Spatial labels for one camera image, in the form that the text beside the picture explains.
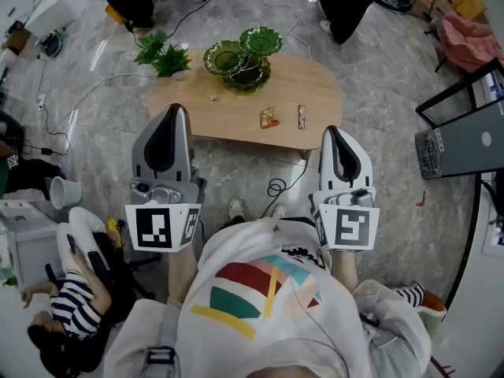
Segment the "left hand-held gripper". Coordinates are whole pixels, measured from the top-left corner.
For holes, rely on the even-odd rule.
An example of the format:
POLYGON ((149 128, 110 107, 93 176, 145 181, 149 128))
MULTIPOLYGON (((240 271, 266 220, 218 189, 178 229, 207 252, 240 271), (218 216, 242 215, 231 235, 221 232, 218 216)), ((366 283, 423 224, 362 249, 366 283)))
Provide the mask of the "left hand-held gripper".
POLYGON ((125 206, 135 250, 175 253, 192 243, 206 180, 191 182, 193 142, 190 117, 171 104, 148 122, 132 148, 131 202, 125 206), (160 176, 162 180, 140 178, 160 176))

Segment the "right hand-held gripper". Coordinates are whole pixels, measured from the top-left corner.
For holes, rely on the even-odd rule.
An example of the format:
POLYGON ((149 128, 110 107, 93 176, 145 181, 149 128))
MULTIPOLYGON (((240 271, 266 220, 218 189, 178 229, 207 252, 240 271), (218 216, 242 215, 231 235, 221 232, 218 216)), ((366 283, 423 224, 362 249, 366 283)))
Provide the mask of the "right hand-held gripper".
POLYGON ((375 244, 380 209, 375 206, 372 162, 360 143, 336 126, 324 131, 320 159, 321 189, 309 196, 321 248, 360 252, 375 244))

